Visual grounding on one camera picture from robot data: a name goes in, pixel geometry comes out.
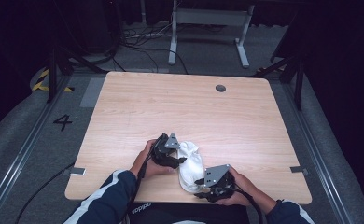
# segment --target light wood tabletop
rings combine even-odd
[[[216,86],[223,85],[224,92]],[[203,166],[230,164],[274,199],[312,197],[267,80],[150,73],[107,74],[65,196],[81,200],[118,169],[130,169],[147,140],[175,133],[199,147]],[[144,179],[137,202],[206,203],[178,173]]]

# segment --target white cloth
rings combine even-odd
[[[182,189],[190,193],[197,193],[202,188],[194,183],[203,178],[203,161],[198,149],[192,142],[182,142],[177,151],[178,158],[187,158],[179,164],[179,183]]]

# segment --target navy blue sleeve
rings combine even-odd
[[[135,182],[135,175],[130,171],[115,171],[64,223],[121,222],[135,192]]]
[[[277,205],[266,215],[269,224],[314,224],[307,212],[291,201],[277,201]]]

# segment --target yellow and black striped tape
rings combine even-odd
[[[49,87],[46,86],[42,86],[43,81],[45,80],[46,76],[50,74],[49,69],[45,69],[42,74],[40,74],[39,79],[37,80],[36,84],[34,84],[33,86],[33,91],[50,91]],[[65,90],[63,91],[69,91],[72,92],[74,91],[75,88],[74,87],[66,87]]]

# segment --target dark background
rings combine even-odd
[[[146,0],[148,24],[169,20],[171,1],[167,2]],[[79,55],[106,52],[119,30],[109,22],[117,15],[108,4],[0,1],[0,120],[31,94],[31,78],[48,64],[54,43]],[[120,8],[127,23],[141,21],[139,0],[121,1]],[[296,10],[257,6],[252,24],[287,25]],[[304,55],[305,74],[364,193],[364,1],[329,1],[315,10],[320,11],[308,9],[305,15],[310,17],[295,18],[276,56],[296,53],[312,24],[321,22]]]

